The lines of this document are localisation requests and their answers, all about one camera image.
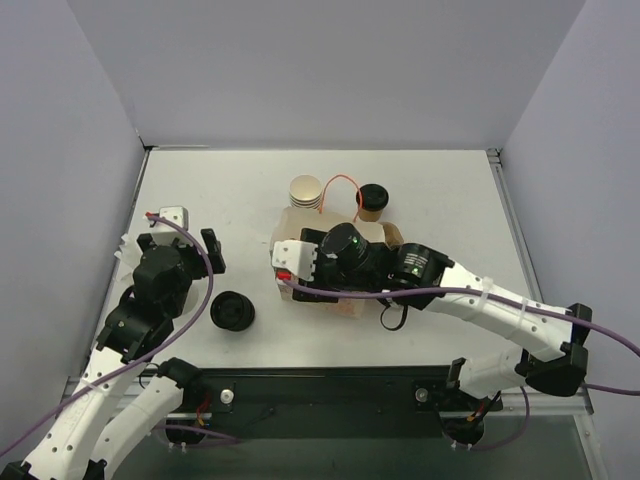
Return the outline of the paper bag with orange handles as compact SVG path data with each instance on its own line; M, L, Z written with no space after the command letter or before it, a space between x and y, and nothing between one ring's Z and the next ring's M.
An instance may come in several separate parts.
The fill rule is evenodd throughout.
M359 318L364 312L363 300L327 298L307 295L286 285L286 279L298 280L315 289L325 286L321 279L320 245L333 227L347 223L354 226L364 240L383 243L381 223L366 222L357 213L345 216L324 206L329 184L312 175L300 175L289 185L289 202L272 233L271 265L276 274L280 297L289 303L300 303L346 318Z

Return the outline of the black cup lid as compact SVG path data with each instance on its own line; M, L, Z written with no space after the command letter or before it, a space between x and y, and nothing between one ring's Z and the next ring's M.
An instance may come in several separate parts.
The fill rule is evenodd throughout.
M389 199L388 191L376 183L362 185L356 192L356 203L365 211L382 211L387 207Z

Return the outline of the brown paper cup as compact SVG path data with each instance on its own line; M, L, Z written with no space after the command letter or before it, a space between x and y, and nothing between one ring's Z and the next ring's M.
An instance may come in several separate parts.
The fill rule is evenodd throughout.
M384 209L359 208L358 218L363 222L378 222L381 219Z

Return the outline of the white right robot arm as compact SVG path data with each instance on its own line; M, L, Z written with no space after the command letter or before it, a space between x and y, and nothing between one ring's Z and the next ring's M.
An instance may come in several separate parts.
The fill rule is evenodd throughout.
M571 397L586 377L588 331L571 322L590 321L588 307L537 303L425 245L372 242L354 224L341 223L276 242L271 264L278 283L291 287L299 302L375 299L455 317L512 342L510 350L452 362L443 394L454 407L524 386Z

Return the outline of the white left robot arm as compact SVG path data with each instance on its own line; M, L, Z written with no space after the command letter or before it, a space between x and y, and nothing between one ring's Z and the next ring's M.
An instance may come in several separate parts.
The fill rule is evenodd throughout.
M110 312L73 394L46 417L50 427L23 460L7 464L4 479L110 479L135 447L171 412L195 409L205 387L200 368L178 358L162 362L148 386L124 409L127 389L180 333L196 280L226 265L212 229L200 241L176 223L142 234L133 283Z

